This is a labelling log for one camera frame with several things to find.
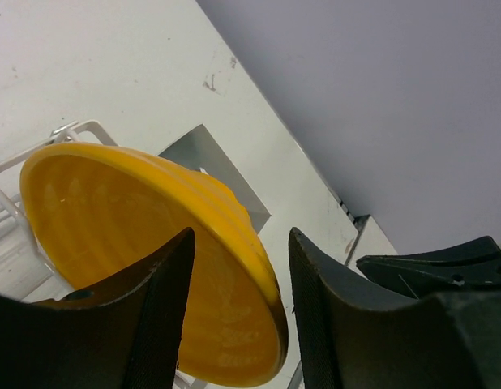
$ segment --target wire rack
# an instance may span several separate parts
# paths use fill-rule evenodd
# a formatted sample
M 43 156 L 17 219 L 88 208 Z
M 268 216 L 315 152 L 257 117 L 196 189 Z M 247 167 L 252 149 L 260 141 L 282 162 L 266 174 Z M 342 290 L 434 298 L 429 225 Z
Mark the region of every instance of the wire rack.
M 74 289 L 39 245 L 24 214 L 18 173 L 31 154 L 53 143 L 93 141 L 117 146 L 99 122 L 72 122 L 47 139 L 0 162 L 0 294 L 25 302 L 59 299 Z M 177 372 L 173 387 L 201 389 L 207 383 Z

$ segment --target black plastic part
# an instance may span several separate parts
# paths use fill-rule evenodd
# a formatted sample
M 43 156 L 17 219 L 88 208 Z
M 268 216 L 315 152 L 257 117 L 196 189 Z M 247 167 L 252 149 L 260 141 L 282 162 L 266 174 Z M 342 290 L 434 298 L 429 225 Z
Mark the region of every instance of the black plastic part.
M 416 300 L 289 239 L 307 389 L 501 388 L 501 292 Z
M 368 255 L 357 267 L 368 280 L 408 297 L 501 290 L 501 249 L 491 237 L 424 254 Z
M 0 296 L 0 388 L 171 388 L 194 256 L 188 229 L 61 301 Z

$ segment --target yellow plate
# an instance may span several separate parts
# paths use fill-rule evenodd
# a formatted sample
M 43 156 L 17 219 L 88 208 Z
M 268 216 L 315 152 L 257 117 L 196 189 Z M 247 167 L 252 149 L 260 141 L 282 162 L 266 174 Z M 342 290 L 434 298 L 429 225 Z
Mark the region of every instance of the yellow plate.
M 231 387 L 280 370 L 288 331 L 276 276 L 245 208 L 219 181 L 135 150 L 59 143 L 25 161 L 20 192 L 40 244 L 77 289 L 192 227 L 179 369 Z

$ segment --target white wall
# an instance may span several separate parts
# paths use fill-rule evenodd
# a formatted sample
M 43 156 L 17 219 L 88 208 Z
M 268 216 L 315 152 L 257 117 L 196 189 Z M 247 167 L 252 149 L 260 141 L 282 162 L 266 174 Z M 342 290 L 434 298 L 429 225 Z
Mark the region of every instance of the white wall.
M 198 0 L 400 252 L 501 244 L 501 0 Z

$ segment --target yellow bowl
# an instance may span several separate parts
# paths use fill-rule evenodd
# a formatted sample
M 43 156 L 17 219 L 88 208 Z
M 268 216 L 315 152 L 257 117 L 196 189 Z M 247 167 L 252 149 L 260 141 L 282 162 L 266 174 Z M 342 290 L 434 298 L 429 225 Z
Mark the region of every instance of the yellow bowl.
M 276 276 L 245 208 L 222 183 L 136 150 L 59 143 L 25 161 L 20 192 L 40 244 L 77 289 L 192 227 L 179 369 L 231 387 L 263 384 L 280 370 L 288 331 Z

